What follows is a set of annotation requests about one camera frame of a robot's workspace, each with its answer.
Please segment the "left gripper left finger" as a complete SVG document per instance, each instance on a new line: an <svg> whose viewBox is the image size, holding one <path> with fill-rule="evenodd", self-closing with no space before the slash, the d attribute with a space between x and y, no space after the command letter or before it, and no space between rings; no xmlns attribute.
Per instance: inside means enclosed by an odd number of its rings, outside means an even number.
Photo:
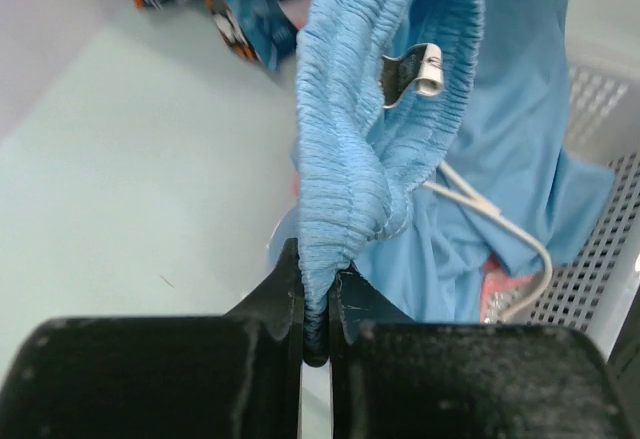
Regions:
<svg viewBox="0 0 640 439"><path fill-rule="evenodd" d="M55 318L1 389L5 438L296 438L304 294L297 243L221 316Z"/></svg>

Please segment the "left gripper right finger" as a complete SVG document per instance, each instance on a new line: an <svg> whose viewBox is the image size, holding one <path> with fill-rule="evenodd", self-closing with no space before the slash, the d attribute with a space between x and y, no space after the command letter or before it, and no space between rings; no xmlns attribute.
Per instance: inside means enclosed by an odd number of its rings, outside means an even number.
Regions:
<svg viewBox="0 0 640 439"><path fill-rule="evenodd" d="M423 324L355 269L329 292L337 438L624 438L590 339L560 326Z"/></svg>

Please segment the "light blue shorts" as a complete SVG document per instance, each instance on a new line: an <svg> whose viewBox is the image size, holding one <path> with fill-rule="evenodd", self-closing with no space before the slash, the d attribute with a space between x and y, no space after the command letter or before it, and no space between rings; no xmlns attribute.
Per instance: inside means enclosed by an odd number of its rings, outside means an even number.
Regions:
<svg viewBox="0 0 640 439"><path fill-rule="evenodd" d="M328 292L356 265L422 322L476 322L485 266L542 270L536 249L440 194L475 189L573 261L614 173L564 145L569 0L312 0L298 35L297 237L305 344L324 352Z"/></svg>

